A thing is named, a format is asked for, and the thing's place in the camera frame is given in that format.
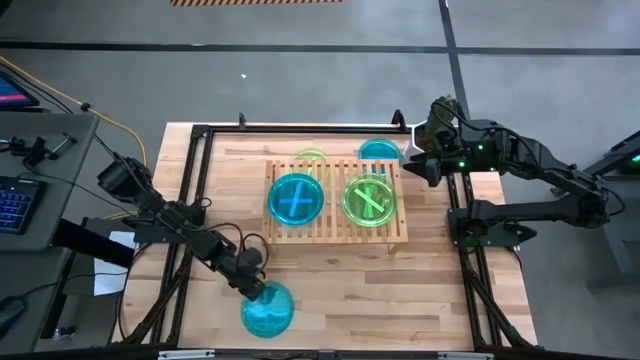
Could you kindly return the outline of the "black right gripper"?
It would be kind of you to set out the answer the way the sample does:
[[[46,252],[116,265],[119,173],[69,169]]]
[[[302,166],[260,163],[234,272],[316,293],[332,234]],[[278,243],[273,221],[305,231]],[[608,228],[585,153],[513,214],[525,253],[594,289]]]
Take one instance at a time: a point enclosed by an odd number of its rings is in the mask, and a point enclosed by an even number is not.
[[[461,146],[440,153],[429,153],[426,161],[408,161],[402,167],[413,174],[423,174],[428,185],[435,188],[440,184],[442,174],[468,171],[470,164],[469,149]]]

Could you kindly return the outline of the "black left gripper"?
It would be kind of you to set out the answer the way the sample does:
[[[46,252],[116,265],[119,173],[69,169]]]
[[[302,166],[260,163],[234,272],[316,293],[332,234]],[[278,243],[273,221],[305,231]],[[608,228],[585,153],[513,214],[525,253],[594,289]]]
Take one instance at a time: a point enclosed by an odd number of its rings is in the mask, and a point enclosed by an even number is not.
[[[249,248],[236,255],[229,246],[220,246],[219,257],[218,271],[229,285],[249,301],[255,301],[265,290],[265,283],[258,277],[263,262],[260,251]]]

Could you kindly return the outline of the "wooden slatted shelf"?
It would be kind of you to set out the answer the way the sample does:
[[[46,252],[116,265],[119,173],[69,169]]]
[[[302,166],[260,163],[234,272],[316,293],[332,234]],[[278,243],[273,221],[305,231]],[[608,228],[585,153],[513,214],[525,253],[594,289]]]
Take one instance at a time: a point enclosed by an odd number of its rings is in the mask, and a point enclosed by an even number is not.
[[[322,166],[318,182],[294,167]],[[390,253],[408,243],[397,160],[268,160],[262,232],[273,245],[384,244]]]

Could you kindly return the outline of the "white hexagonal plant pot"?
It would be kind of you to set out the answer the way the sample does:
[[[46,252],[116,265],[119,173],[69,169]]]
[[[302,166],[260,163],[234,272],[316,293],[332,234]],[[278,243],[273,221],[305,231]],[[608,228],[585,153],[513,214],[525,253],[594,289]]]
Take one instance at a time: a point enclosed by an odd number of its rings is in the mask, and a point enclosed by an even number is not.
[[[426,123],[427,123],[427,120],[424,120],[417,124],[409,125],[409,129],[411,130],[410,141],[404,151],[404,155],[407,158],[410,158],[411,156],[414,156],[414,155],[422,154],[424,152],[424,150],[420,148],[417,144],[417,136],[419,132],[424,129]]]

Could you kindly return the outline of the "green cactus plant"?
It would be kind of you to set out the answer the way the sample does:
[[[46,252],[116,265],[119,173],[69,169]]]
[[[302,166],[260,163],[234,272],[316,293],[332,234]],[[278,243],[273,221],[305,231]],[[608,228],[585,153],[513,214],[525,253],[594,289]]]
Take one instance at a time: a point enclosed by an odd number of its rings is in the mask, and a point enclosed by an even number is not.
[[[454,116],[450,110],[456,111],[457,101],[447,95],[437,98],[430,107],[427,123],[419,137],[422,149],[427,152],[441,151],[453,138],[458,135],[452,124]]]

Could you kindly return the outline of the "white paper sheet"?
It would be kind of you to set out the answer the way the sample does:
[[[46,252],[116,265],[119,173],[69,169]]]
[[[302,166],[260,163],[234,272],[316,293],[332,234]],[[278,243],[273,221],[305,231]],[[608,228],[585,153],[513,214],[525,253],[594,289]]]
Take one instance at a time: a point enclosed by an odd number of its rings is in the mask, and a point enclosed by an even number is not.
[[[112,231],[109,235],[112,242],[124,245],[133,251],[138,249],[133,232]],[[94,260],[93,295],[102,296],[121,292],[125,288],[128,268],[115,265],[104,260]]]

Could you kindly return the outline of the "black flat bar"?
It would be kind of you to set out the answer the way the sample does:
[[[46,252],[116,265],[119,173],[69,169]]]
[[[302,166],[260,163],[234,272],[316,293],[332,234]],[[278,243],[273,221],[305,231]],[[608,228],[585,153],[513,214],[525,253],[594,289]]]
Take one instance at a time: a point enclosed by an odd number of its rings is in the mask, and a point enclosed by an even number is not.
[[[109,239],[113,231],[128,232],[129,227],[116,220],[85,217],[80,225],[62,219],[52,238],[52,247],[64,247],[94,259],[129,269],[134,250]]]

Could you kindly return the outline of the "grey side desk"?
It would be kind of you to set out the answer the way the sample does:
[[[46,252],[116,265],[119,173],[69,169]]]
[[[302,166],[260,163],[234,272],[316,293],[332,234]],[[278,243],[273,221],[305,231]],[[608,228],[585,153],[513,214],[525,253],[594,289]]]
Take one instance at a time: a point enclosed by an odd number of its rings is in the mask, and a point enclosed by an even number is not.
[[[0,233],[0,252],[39,252],[51,245],[97,126],[98,121],[86,115],[0,112],[0,149],[4,146],[2,141],[12,137],[24,139],[31,146],[39,136],[45,139],[48,149],[64,139],[64,132],[78,140],[59,159],[44,160],[34,171],[24,167],[22,157],[0,153],[0,176],[46,183],[26,232]]]

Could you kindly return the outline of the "black computer mouse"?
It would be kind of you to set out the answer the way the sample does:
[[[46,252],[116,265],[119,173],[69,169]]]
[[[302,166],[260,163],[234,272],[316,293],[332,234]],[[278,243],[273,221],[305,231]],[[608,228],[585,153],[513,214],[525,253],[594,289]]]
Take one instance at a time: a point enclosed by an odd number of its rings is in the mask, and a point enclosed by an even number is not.
[[[0,300],[0,339],[3,338],[25,311],[22,297],[8,296]]]

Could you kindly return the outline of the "black backlit keyboard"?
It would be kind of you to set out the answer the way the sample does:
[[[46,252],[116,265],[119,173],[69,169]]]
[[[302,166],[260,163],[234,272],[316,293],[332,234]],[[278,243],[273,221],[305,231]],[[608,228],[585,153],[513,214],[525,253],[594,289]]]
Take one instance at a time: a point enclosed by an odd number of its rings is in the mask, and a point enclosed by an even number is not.
[[[45,188],[42,181],[0,176],[0,233],[23,235]]]

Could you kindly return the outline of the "black clamp tool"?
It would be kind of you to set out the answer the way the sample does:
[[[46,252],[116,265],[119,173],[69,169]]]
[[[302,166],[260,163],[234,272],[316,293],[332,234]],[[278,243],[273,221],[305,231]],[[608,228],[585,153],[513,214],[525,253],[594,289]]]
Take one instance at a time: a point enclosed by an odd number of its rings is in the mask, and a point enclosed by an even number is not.
[[[0,153],[9,152],[12,156],[22,157],[22,164],[27,170],[34,171],[36,166],[44,160],[57,160],[64,150],[75,145],[78,140],[70,134],[64,132],[64,139],[53,149],[45,147],[45,139],[37,136],[31,146],[27,146],[24,139],[12,137],[10,140],[3,140],[4,146]]]

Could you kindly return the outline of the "computer monitor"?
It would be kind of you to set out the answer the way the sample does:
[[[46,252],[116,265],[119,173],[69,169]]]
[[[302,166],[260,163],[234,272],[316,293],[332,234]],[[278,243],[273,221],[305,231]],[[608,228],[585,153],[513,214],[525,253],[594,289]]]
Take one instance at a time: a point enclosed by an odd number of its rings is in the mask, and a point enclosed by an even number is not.
[[[0,110],[38,106],[40,102],[9,74],[0,71]]]

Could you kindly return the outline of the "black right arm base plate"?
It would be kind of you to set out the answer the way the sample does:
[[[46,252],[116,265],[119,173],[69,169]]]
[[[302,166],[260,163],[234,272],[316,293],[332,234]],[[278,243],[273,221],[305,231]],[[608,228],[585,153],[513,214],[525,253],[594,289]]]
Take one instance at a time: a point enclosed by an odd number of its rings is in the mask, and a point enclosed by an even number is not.
[[[535,229],[513,222],[491,226],[486,235],[474,235],[465,227],[466,215],[464,208],[451,208],[447,212],[451,243],[456,247],[514,247],[537,235]]]

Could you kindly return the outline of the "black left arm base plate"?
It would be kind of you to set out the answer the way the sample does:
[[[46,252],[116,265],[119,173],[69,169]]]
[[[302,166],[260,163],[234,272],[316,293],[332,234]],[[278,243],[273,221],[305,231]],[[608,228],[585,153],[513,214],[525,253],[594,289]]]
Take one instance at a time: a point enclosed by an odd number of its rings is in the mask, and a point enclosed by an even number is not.
[[[177,213],[181,216],[178,221],[188,228],[199,230],[204,225],[206,209],[198,204],[191,206],[183,203],[176,203]],[[185,239],[166,228],[160,220],[150,212],[139,212],[137,216],[128,222],[135,230],[134,240],[140,244],[183,244]]]

